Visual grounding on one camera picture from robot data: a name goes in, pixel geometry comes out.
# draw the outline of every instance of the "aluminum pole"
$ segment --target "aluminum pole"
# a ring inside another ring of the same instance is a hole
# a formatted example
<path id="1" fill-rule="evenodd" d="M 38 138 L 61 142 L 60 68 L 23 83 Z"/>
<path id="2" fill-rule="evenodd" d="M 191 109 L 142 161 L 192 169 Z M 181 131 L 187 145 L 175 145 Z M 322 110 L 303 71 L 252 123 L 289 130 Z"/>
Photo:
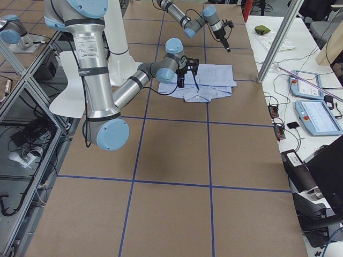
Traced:
<path id="1" fill-rule="evenodd" d="M 294 18 L 296 17 L 300 6 L 302 5 L 302 3 L 304 2 L 304 0 L 292 0 L 288 12 L 286 14 L 286 16 L 284 17 L 281 26 L 279 28 L 279 31 L 272 43 L 272 46 L 270 47 L 270 50 L 264 60 L 264 63 L 259 71 L 259 74 L 257 76 L 256 81 L 258 83 L 262 83 L 263 80 L 265 79 L 265 77 L 267 76 L 267 73 L 270 69 L 270 66 L 272 65 L 272 62 L 275 59 L 275 56 L 277 55 L 282 42 L 284 41 L 284 38 L 289 30 L 289 28 L 291 27 Z"/>

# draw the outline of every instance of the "blue and white device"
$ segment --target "blue and white device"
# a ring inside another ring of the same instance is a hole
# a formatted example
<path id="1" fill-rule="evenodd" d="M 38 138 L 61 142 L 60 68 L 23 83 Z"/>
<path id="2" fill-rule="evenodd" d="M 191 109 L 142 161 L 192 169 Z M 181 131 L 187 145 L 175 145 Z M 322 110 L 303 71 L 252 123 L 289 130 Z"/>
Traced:
<path id="1" fill-rule="evenodd" d="M 343 130 L 323 100 L 295 102 L 299 119 L 311 135 L 342 135 Z"/>
<path id="2" fill-rule="evenodd" d="M 317 87 L 323 88 L 319 74 L 307 72 L 307 71 L 298 71 L 298 70 L 293 70 L 292 72 L 305 80 L 309 80 L 311 83 L 315 84 Z M 289 77 L 289 84 L 290 84 L 290 89 L 292 91 L 292 94 L 294 96 L 306 98 L 306 99 L 315 99 L 315 100 L 324 99 L 323 92 L 319 91 L 317 88 L 313 86 L 310 86 L 304 81 Z"/>

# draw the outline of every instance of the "blue joint cap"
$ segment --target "blue joint cap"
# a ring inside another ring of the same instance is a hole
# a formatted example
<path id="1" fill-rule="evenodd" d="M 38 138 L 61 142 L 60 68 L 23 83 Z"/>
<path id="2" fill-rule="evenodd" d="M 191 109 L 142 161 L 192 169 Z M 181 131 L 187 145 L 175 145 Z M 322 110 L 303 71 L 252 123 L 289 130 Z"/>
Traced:
<path id="1" fill-rule="evenodd" d="M 175 75 L 175 72 L 169 68 L 161 68 L 156 72 L 156 78 L 159 82 L 169 84 L 173 77 Z"/>
<path id="2" fill-rule="evenodd" d="M 115 151 L 121 148 L 130 135 L 126 121 L 117 118 L 103 124 L 96 136 L 96 144 L 104 150 Z"/>
<path id="3" fill-rule="evenodd" d="M 11 29 L 5 29 L 3 31 L 0 31 L 0 37 L 3 41 L 5 41 L 8 44 L 16 44 L 20 40 L 20 34 Z"/>
<path id="4" fill-rule="evenodd" d="M 108 9 L 108 0 L 67 0 L 80 14 L 91 19 L 102 18 Z"/>
<path id="5" fill-rule="evenodd" d="M 44 16 L 44 18 L 45 18 L 45 24 L 49 28 L 53 28 L 53 29 L 56 29 L 58 31 L 66 32 L 65 25 L 63 23 L 51 20 L 51 19 L 47 18 L 46 16 Z"/>
<path id="6" fill-rule="evenodd" d="M 183 45 L 180 39 L 172 38 L 166 42 L 166 51 L 170 54 L 178 54 L 183 51 Z"/>
<path id="7" fill-rule="evenodd" d="M 192 38 L 196 35 L 195 31 L 193 29 L 190 29 L 190 28 L 185 28 L 184 32 L 187 35 L 187 37 L 189 37 L 189 38 Z"/>
<path id="8" fill-rule="evenodd" d="M 9 14 L 9 15 L 5 15 L 2 17 L 4 20 L 19 20 L 18 16 L 16 16 L 15 14 Z"/>
<path id="9" fill-rule="evenodd" d="M 210 16 L 214 15 L 216 12 L 217 11 L 216 11 L 214 5 L 210 5 L 209 7 L 206 7 L 203 10 L 203 14 L 204 14 L 205 17 L 210 17 Z"/>

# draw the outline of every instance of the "green pouch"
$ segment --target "green pouch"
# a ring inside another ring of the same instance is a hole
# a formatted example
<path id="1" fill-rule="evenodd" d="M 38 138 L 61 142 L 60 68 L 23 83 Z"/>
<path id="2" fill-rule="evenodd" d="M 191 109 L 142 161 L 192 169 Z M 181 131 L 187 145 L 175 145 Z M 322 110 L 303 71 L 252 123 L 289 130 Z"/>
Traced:
<path id="1" fill-rule="evenodd" d="M 259 25 L 255 27 L 255 31 L 257 34 L 264 35 L 267 34 L 270 31 L 270 29 L 268 29 L 266 26 Z"/>

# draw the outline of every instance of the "blue cable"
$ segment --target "blue cable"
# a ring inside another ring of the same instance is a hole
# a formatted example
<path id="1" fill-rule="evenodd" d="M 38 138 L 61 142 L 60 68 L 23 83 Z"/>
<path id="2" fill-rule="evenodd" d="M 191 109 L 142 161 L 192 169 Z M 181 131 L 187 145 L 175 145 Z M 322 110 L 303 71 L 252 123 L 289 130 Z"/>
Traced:
<path id="1" fill-rule="evenodd" d="M 336 231 L 331 235 L 331 237 L 329 238 L 329 240 L 328 240 L 327 243 L 326 243 L 326 246 L 325 246 L 325 248 L 324 248 L 322 257 L 325 256 L 325 252 L 326 252 L 326 250 L 327 250 L 327 247 L 329 246 L 329 243 L 331 243 L 331 239 L 332 239 L 333 236 L 334 236 L 338 231 L 340 231 L 340 230 L 343 230 L 343 227 L 339 228 L 338 230 L 336 230 Z"/>

